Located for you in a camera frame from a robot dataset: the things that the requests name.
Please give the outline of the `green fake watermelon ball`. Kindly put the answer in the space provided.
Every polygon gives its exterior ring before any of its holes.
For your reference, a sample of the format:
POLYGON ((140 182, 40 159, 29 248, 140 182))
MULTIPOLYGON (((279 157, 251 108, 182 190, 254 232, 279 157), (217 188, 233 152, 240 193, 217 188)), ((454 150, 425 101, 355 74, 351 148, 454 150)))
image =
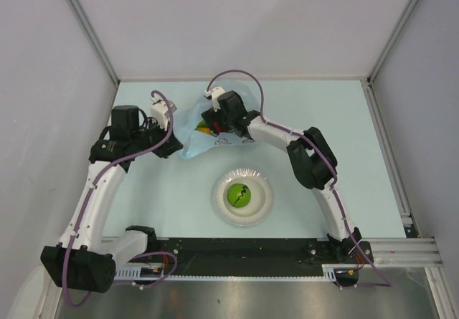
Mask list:
POLYGON ((246 207, 252 199, 252 193, 247 184, 234 183, 226 192, 227 200, 232 207, 246 207))

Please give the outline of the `light blue plastic bag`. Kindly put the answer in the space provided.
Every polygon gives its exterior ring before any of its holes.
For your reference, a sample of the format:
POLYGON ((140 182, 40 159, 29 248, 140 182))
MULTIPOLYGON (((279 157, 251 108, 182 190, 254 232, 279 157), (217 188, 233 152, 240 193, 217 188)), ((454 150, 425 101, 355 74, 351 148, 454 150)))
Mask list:
POLYGON ((179 151, 179 156, 183 159, 193 158, 215 147, 240 146, 253 142, 249 138, 240 138, 233 132, 215 135, 198 129, 203 123, 201 114, 212 107, 212 103, 204 97, 206 88, 205 82, 187 82, 179 109, 174 113, 174 134, 183 144, 179 151))

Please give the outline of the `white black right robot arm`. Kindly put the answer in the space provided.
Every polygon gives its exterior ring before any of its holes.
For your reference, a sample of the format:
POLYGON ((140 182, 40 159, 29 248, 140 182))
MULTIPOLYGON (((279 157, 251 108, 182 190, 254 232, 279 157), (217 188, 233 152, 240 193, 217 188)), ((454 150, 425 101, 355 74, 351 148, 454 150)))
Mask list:
POLYGON ((234 133, 287 153, 296 180, 313 192, 321 208, 332 257, 338 262, 348 262, 354 257, 361 233, 348 218, 339 196, 337 159, 321 131, 314 127, 291 130, 270 122, 260 111, 247 110, 235 91, 225 91, 222 87, 206 90, 204 96, 212 106, 202 113, 202 118, 213 133, 234 133))

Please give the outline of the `white paper plate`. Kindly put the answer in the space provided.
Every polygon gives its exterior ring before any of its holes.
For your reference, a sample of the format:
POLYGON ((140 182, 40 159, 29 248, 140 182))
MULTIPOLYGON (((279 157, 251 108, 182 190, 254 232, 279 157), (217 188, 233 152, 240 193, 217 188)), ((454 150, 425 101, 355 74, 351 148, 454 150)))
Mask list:
POLYGON ((274 190, 265 174, 236 168, 222 174, 210 195, 215 212, 227 223, 251 227, 265 221, 274 207, 274 190))

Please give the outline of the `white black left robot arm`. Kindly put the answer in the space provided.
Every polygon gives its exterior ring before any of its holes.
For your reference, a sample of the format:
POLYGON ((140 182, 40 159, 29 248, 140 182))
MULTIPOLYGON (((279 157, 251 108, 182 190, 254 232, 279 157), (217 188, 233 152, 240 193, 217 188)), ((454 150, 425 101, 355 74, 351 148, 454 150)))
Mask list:
POLYGON ((130 165, 145 153, 168 158, 182 149, 174 136, 173 103, 151 106, 151 115, 135 105, 111 110, 105 127, 90 149, 86 184, 65 232, 55 246, 43 248, 40 259, 56 286, 104 293, 115 273, 136 256, 148 262, 159 251, 153 228, 132 225, 121 237, 102 243, 110 208, 130 165))

